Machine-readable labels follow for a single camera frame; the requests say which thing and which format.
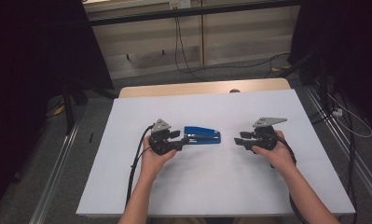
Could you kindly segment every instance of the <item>hand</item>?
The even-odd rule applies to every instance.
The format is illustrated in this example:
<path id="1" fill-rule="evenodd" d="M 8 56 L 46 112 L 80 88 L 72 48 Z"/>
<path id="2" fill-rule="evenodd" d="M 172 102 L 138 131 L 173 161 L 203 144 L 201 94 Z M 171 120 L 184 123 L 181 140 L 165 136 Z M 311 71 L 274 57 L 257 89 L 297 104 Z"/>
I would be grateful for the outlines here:
<path id="1" fill-rule="evenodd" d="M 275 130 L 275 133 L 284 139 L 283 132 Z M 262 147 L 253 146 L 253 151 L 256 154 L 266 157 L 270 164 L 279 172 L 283 172 L 284 169 L 295 166 L 288 148 L 280 141 L 278 141 L 276 147 L 272 150 L 266 150 Z"/>
<path id="2" fill-rule="evenodd" d="M 151 149 L 148 140 L 150 135 L 145 137 L 143 140 L 143 152 L 142 155 L 142 171 L 140 176 L 145 176 L 154 180 L 166 161 L 170 160 L 176 154 L 176 150 L 171 150 L 168 153 L 160 156 Z"/>

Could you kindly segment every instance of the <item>white table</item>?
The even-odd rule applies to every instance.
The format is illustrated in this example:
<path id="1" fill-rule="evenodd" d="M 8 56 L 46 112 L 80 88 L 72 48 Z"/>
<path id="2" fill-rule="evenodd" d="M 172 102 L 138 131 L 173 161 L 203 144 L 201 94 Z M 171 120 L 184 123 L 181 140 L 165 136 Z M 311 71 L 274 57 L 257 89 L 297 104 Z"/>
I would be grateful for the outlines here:
<path id="1" fill-rule="evenodd" d="M 162 118 L 171 130 L 212 128 L 220 145 L 184 146 L 158 175 L 150 197 L 153 217 L 250 217 L 293 214 L 288 189 L 267 160 L 236 146 L 239 132 L 260 117 L 287 118 L 282 130 L 297 167 L 328 209 L 354 209 L 293 90 L 119 98 L 115 100 L 77 214 L 120 216 L 141 134 Z M 134 185 L 140 173 L 135 173 Z"/>

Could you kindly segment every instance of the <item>black cable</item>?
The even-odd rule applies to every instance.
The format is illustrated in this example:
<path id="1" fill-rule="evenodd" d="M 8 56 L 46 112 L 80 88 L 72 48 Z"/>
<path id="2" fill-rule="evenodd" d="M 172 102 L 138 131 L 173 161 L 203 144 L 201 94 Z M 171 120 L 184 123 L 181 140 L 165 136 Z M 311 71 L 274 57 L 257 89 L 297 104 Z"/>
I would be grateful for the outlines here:
<path id="1" fill-rule="evenodd" d="M 277 54 L 277 55 L 273 55 L 272 57 L 270 57 L 269 60 L 266 60 L 262 63 L 255 63 L 255 64 L 249 64 L 249 65 L 220 65 L 220 66 L 214 66 L 214 67 L 202 67 L 202 68 L 197 68 L 195 70 L 191 70 L 188 66 L 188 63 L 187 63 L 187 60 L 186 60 L 186 54 L 185 54 L 185 51 L 184 51 L 184 45 L 183 45 L 183 40 L 182 40 L 182 34 L 181 34 L 181 28 L 180 28 L 180 21 L 179 21 L 179 18 L 175 18 L 175 21 L 176 21 L 176 49 L 175 49 L 175 53 L 174 53 L 174 61 L 176 63 L 176 67 L 177 69 L 182 72 L 182 73 L 191 73 L 191 75 L 198 79 L 198 80 L 201 80 L 201 81 L 207 81 L 203 78 L 200 78 L 200 77 L 197 77 L 194 73 L 195 72 L 199 72 L 201 70 L 207 70 L 207 69 L 215 69 L 215 68 L 249 68 L 249 67 L 254 67 L 254 66 L 259 66 L 259 65 L 262 65 L 264 63 L 271 63 L 272 60 L 280 57 L 280 56 L 283 56 L 283 55 L 288 55 L 290 53 L 282 53 L 282 54 Z M 186 67 L 187 67 L 187 70 L 183 70 L 179 67 L 179 64 L 177 62 L 177 49 L 178 49 L 178 39 L 180 39 L 180 44 L 182 46 L 182 52 L 183 52 L 183 57 L 185 59 L 185 62 L 186 62 Z"/>
<path id="2" fill-rule="evenodd" d="M 128 201 L 130 200 L 131 198 L 131 192 L 132 192 L 132 183 L 133 183 L 133 177 L 134 177 L 134 174 L 135 174 L 135 170 L 136 170 L 136 167 L 137 167 L 137 162 L 139 161 L 140 157 L 142 156 L 142 154 L 144 152 L 146 152 L 148 148 L 146 148 L 142 154 L 139 155 L 139 152 L 140 152 L 140 148 L 142 146 L 142 143 L 143 143 L 143 140 L 145 139 L 145 134 L 151 130 L 153 128 L 154 124 L 151 125 L 151 126 L 148 126 L 146 129 L 145 129 L 145 132 L 143 133 L 142 135 L 142 138 L 140 139 L 140 143 L 139 143 L 139 146 L 137 147 L 137 151 L 136 151 L 136 155 L 135 155 L 135 159 L 133 160 L 133 165 L 131 166 L 131 173 L 130 173 L 130 180 L 128 182 L 128 192 L 127 192 L 127 201 L 125 202 L 125 206 L 127 206 L 128 204 Z"/>
<path id="3" fill-rule="evenodd" d="M 188 66 L 188 62 L 186 61 L 185 48 L 184 48 L 184 46 L 183 46 L 182 33 L 181 33 L 181 28 L 180 28 L 180 21 L 179 21 L 179 18 L 177 18 L 177 17 L 174 18 L 174 19 L 175 19 L 175 21 L 176 21 L 176 51 L 175 51 L 175 53 L 174 53 L 174 60 L 175 60 L 175 62 L 176 62 L 176 66 L 177 66 L 177 68 L 179 69 L 179 71 L 184 72 L 182 69 L 180 69 L 180 67 L 179 67 L 179 65 L 178 65 L 178 63 L 177 63 L 177 40 L 178 40 L 179 37 L 180 37 L 180 44 L 182 45 L 183 57 L 184 57 L 185 62 L 186 62 L 186 68 L 187 68 L 187 70 L 189 71 L 189 72 L 187 72 L 187 73 L 191 73 L 191 75 L 192 75 L 194 78 L 196 78 L 197 80 L 200 80 L 200 81 L 207 81 L 207 80 L 205 80 L 205 79 L 203 79 L 203 78 L 200 78 L 200 77 L 195 76 L 194 72 L 189 68 L 189 66 Z"/>
<path id="4" fill-rule="evenodd" d="M 343 97 L 343 94 L 342 94 L 341 91 L 339 91 L 339 95 L 342 99 L 342 102 L 343 102 L 343 104 L 345 106 L 345 109 L 347 111 L 347 114 L 348 114 L 349 121 L 344 117 L 345 122 L 349 126 L 349 129 L 353 130 L 353 123 L 352 123 L 352 120 L 351 120 L 351 113 L 349 112 L 348 104 L 345 100 L 345 97 Z M 351 136 L 350 136 L 350 144 L 349 144 L 348 186 L 346 188 L 346 192 L 348 193 L 349 197 L 352 198 L 352 204 L 353 204 L 354 210 L 355 210 L 355 213 L 353 215 L 352 223 L 355 224 L 357 222 L 358 214 L 357 214 L 357 200 L 356 200 L 356 196 L 355 196 L 352 177 L 353 177 L 353 171 L 354 171 L 354 160 L 355 160 L 355 155 L 356 155 L 356 147 L 355 147 L 355 138 L 354 138 L 353 132 L 350 132 L 350 135 Z"/>
<path id="5" fill-rule="evenodd" d="M 334 107 L 332 107 L 332 108 L 330 109 L 330 111 L 328 112 L 328 114 L 326 114 L 323 118 L 318 119 L 318 120 L 315 120 L 315 121 L 310 121 L 311 125 L 314 125 L 314 124 L 320 123 L 320 122 L 322 122 L 322 121 L 324 121 L 324 120 L 330 118 L 330 116 L 333 114 L 333 112 L 334 112 Z"/>
<path id="6" fill-rule="evenodd" d="M 281 138 L 280 136 L 278 136 L 278 141 L 281 142 L 281 143 L 283 143 L 284 146 L 287 147 L 287 150 L 290 152 L 290 155 L 291 155 L 291 157 L 293 159 L 293 162 L 296 165 L 296 156 L 294 154 L 293 149 L 291 149 L 291 147 L 288 145 L 287 141 L 284 138 Z M 288 197 L 289 197 L 289 200 L 290 200 L 291 208 L 293 209 L 294 214 L 296 215 L 296 217 L 298 218 L 298 220 L 302 224 L 308 224 L 308 221 L 305 220 L 305 218 L 301 215 L 301 213 L 299 212 L 298 208 L 296 207 L 296 204 L 294 203 L 293 198 L 291 197 L 291 194 L 290 193 L 288 193 Z"/>

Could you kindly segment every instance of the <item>stapler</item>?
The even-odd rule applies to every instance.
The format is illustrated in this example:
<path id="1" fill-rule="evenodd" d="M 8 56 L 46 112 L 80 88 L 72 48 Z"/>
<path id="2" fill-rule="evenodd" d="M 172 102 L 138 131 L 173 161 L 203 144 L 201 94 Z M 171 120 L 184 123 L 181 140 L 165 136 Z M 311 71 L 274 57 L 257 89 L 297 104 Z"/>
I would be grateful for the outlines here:
<path id="1" fill-rule="evenodd" d="M 189 139 L 189 145 L 221 143 L 220 132 L 195 126 L 185 126 L 185 138 Z"/>

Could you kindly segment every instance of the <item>wall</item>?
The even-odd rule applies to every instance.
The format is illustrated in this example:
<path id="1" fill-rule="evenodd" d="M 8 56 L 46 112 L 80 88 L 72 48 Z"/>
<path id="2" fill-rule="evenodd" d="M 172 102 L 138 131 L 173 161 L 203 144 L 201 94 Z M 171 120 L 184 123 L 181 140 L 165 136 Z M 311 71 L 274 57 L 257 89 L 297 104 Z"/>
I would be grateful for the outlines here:
<path id="1" fill-rule="evenodd" d="M 169 2 L 89 0 L 84 6 L 94 19 L 168 10 Z M 193 0 L 191 6 L 247 2 L 253 1 Z M 180 18 L 188 65 L 246 61 L 289 52 L 297 13 L 298 7 L 281 7 Z M 112 79 L 175 70 L 176 53 L 179 66 L 186 67 L 180 42 L 175 50 L 175 19 L 97 26 L 93 30 Z"/>

